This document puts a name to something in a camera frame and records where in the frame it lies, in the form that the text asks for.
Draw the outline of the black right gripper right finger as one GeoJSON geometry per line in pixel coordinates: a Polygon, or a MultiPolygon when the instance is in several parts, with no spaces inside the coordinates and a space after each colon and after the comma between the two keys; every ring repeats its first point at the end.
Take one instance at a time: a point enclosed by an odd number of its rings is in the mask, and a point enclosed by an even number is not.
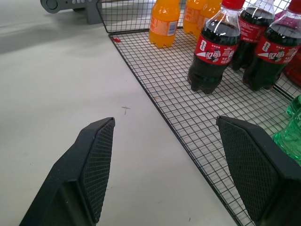
{"type": "Polygon", "coordinates": [[[260,126],[216,119],[234,185],[257,226],[301,224],[301,167],[260,126]]]}

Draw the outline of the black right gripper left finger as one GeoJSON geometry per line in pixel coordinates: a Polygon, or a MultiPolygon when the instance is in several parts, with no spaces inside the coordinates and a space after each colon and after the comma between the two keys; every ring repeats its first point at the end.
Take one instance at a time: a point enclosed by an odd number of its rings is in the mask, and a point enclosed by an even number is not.
{"type": "Polygon", "coordinates": [[[83,128],[56,161],[32,201],[22,226],[95,226],[110,175],[115,119],[83,128]]]}

